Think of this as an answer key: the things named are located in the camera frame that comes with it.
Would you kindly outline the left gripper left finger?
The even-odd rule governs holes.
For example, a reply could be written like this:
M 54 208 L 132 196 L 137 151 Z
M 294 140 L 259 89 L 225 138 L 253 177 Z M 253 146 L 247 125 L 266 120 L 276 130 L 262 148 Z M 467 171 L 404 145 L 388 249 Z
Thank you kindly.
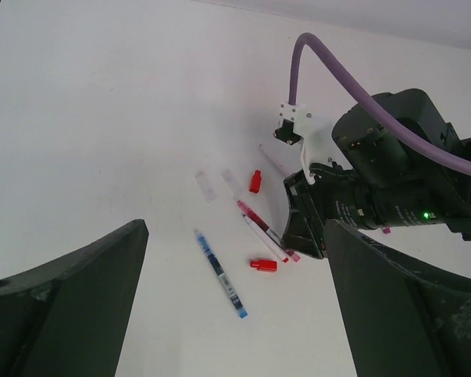
M 113 376 L 148 242 L 142 219 L 0 279 L 0 376 Z

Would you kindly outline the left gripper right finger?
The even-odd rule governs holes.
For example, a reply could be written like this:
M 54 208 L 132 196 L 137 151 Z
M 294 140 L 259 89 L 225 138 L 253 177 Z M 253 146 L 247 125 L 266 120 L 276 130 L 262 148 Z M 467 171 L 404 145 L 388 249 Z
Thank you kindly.
M 339 221 L 327 259 L 359 376 L 471 376 L 471 279 Z

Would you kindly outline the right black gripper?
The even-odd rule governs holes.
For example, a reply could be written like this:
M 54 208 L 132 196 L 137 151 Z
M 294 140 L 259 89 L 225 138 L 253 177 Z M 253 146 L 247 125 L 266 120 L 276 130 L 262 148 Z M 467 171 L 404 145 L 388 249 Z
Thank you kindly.
M 302 170 L 283 181 L 289 205 L 287 225 L 282 241 L 286 249 L 297 251 L 311 258 L 327 257 L 324 243 L 324 220 L 312 197 L 311 186 Z

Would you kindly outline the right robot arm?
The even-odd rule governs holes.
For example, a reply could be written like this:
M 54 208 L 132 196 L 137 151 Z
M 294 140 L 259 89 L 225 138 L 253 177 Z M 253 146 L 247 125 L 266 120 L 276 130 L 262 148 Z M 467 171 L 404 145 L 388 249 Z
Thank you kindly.
M 331 219 L 364 230 L 445 224 L 471 241 L 471 177 L 411 150 L 360 106 L 337 121 L 332 138 L 350 168 L 314 162 L 286 178 L 286 248 L 324 258 Z

